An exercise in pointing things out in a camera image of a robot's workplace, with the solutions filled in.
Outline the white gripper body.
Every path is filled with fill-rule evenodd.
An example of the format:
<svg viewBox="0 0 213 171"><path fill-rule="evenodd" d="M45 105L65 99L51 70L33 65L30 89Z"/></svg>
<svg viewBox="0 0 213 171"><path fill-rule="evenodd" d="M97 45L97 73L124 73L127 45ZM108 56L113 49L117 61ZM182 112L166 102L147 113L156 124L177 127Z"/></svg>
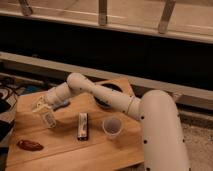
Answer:
<svg viewBox="0 0 213 171"><path fill-rule="evenodd" d="M61 105L71 97L71 91L66 82L51 88L45 94L45 101L49 105Z"/></svg>

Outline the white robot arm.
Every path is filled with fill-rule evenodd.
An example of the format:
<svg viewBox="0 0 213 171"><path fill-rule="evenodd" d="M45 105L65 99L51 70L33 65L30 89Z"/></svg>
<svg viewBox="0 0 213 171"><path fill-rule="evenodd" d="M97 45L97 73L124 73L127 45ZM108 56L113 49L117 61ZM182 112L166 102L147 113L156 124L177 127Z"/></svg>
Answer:
<svg viewBox="0 0 213 171"><path fill-rule="evenodd" d="M53 110L82 92L92 94L113 109L141 123L146 171L191 171L179 112L165 91L150 90L141 99L98 85L80 73L51 88L34 103L33 112L46 125L56 126Z"/></svg>

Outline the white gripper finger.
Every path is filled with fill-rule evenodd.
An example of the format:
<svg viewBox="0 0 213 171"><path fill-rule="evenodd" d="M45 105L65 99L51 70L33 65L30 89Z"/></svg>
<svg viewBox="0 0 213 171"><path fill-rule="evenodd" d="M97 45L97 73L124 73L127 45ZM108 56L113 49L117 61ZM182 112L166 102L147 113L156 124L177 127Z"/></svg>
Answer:
<svg viewBox="0 0 213 171"><path fill-rule="evenodd" d="M44 97L44 96L40 96L40 97L37 99L36 103L35 103L35 107L38 108L38 107L44 105L45 103L46 103L45 97Z"/></svg>

